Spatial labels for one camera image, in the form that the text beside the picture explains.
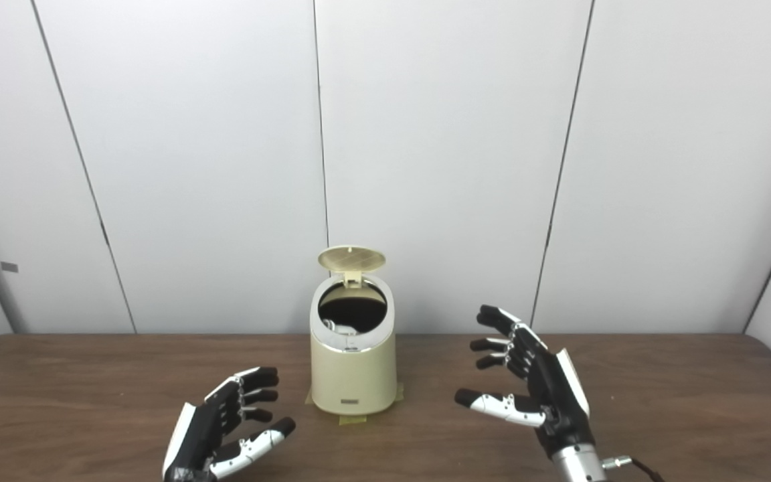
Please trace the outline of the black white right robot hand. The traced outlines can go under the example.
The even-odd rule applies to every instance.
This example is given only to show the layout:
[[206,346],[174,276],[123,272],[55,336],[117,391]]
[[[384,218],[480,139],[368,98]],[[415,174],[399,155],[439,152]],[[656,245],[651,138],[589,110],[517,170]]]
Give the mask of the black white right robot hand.
[[475,366],[484,370],[504,366],[526,385],[527,394],[500,394],[460,388],[454,400],[460,406],[529,426],[549,459],[564,449],[594,446],[590,403],[566,349],[557,353],[536,335],[529,324],[492,305],[481,305],[477,323],[492,327],[503,338],[472,341],[472,351],[486,351]]

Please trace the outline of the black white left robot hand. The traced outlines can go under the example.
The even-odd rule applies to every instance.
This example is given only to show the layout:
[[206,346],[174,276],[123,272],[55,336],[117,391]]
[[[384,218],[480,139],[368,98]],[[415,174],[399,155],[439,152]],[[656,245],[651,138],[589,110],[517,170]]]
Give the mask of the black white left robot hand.
[[[184,403],[163,458],[163,481],[223,481],[247,469],[280,445],[296,421],[259,408],[278,399],[275,367],[258,366],[236,372],[218,384],[199,405]],[[224,442],[241,423],[254,420],[269,427]]]

